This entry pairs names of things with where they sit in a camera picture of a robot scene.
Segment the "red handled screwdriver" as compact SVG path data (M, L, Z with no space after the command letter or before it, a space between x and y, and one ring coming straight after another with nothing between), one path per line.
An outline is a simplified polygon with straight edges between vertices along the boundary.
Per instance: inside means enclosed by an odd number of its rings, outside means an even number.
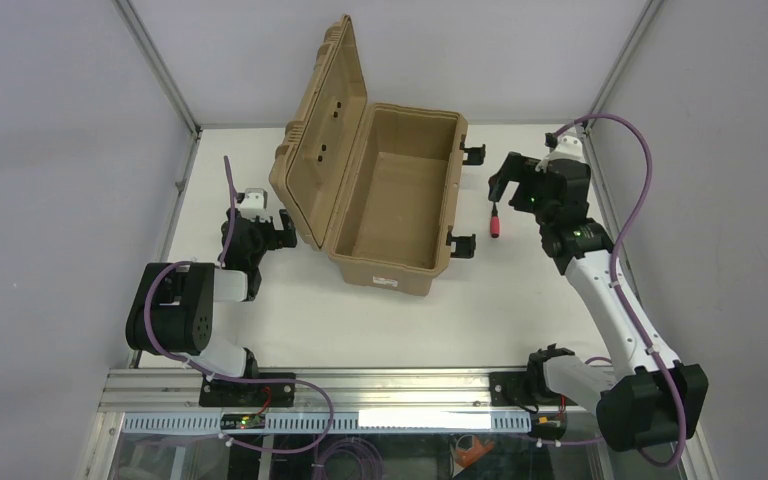
M498 213L498 207L496 203L491 206L491 216L489 222L489 232L492 238L498 238L500 236L500 219Z

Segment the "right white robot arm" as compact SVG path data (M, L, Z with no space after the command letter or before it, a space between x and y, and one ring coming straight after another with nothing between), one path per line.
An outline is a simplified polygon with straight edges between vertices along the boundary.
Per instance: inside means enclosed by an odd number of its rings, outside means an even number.
M572 350L550 345L530 354L524 379L508 397L522 405L564 397L595 416L613 450L671 444L679 456L695 433L709 381L700 365L684 363L663 341L626 292L615 244L588 214L590 179L591 169L581 161L543 165L511 152L488 181L493 204L510 183L517 185L510 206L534 216L545 254L583 301L613 367L606 373Z

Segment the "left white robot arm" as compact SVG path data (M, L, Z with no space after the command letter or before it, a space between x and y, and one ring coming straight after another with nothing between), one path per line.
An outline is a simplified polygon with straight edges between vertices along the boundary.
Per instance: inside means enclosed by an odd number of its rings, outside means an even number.
M221 267L196 261L147 264L126 320L129 347L180 361L209 378L259 378L251 350L214 332L214 306L253 301L265 255L297 246L288 212L281 209L279 218L279 228L271 217L240 213L225 222L222 238L230 244L221 253Z

